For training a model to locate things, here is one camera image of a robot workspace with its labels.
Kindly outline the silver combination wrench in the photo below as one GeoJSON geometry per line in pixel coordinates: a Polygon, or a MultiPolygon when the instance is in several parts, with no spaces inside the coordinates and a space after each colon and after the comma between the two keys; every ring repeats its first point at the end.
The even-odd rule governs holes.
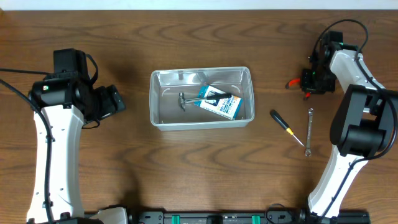
{"type": "Polygon", "coordinates": [[[311,156],[310,142],[312,136],[312,122],[313,122],[313,108],[308,109],[308,129],[307,129],[307,141],[305,148],[305,155],[307,157],[311,156]]]}

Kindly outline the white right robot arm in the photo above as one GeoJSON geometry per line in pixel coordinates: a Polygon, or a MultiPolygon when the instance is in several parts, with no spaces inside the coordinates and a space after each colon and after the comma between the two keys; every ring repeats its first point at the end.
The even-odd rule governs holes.
{"type": "Polygon", "coordinates": [[[380,158],[397,137],[397,92],[387,90],[368,70],[362,50],[343,42],[338,31],[324,31],[310,56],[300,87],[306,95],[344,92],[330,128],[331,157],[308,196],[319,221],[339,215],[341,203],[359,171],[380,158]]]}

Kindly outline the black yellow screwdriver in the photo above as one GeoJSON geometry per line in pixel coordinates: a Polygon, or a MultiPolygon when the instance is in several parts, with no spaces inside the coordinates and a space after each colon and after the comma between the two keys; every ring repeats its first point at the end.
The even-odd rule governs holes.
{"type": "Polygon", "coordinates": [[[271,117],[286,131],[288,132],[301,146],[304,146],[303,142],[298,139],[294,134],[287,122],[281,117],[276,110],[270,110],[271,117]]]}

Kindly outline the clear plastic storage box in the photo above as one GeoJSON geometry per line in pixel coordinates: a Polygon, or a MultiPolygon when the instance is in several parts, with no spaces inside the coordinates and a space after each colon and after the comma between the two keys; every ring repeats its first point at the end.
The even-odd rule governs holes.
{"type": "Polygon", "coordinates": [[[245,127],[255,117],[247,67],[152,72],[150,121],[161,131],[245,127]]]}

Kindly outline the small black-handled hammer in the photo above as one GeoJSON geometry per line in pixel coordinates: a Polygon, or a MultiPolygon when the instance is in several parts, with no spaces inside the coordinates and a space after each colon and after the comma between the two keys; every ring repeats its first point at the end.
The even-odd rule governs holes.
{"type": "Polygon", "coordinates": [[[193,103],[196,101],[204,101],[204,100],[220,100],[220,99],[231,98],[231,97],[232,97],[232,94],[224,93],[224,94],[218,94],[218,95],[212,95],[212,96],[206,96],[206,97],[191,98],[191,99],[186,100],[184,93],[180,92],[178,94],[178,105],[183,111],[185,111],[186,103],[193,103]]]}

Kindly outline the red-handled pliers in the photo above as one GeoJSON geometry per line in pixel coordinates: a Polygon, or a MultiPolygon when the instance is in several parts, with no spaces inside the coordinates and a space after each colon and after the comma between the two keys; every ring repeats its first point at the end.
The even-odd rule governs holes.
{"type": "MultiPolygon", "coordinates": [[[[302,88],[302,82],[300,78],[294,78],[289,80],[286,84],[285,84],[285,89],[301,89],[302,88]]],[[[310,98],[310,93],[305,92],[304,93],[304,97],[303,100],[307,101],[310,98]]]]}

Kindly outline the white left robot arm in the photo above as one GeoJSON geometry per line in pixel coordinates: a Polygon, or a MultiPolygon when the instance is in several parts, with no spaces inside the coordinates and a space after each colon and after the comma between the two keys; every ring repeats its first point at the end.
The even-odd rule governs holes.
{"type": "Polygon", "coordinates": [[[80,198],[79,147],[81,132],[90,123],[100,125],[126,106],[114,85],[93,85],[91,55],[76,49],[53,53],[54,71],[32,85],[37,131],[34,194],[27,223],[128,223],[127,209],[111,206],[93,215],[85,213],[80,198]]]}

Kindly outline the blue white screw box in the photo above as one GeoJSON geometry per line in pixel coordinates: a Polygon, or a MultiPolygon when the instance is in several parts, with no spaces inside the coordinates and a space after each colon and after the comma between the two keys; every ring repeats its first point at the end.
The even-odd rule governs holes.
{"type": "MultiPolygon", "coordinates": [[[[225,92],[213,86],[206,85],[201,87],[198,97],[203,98],[222,94],[225,94],[225,92]]],[[[242,103],[243,99],[234,95],[229,98],[223,98],[218,100],[202,100],[194,102],[194,104],[199,106],[200,108],[223,116],[230,120],[236,119],[242,103]]]]}

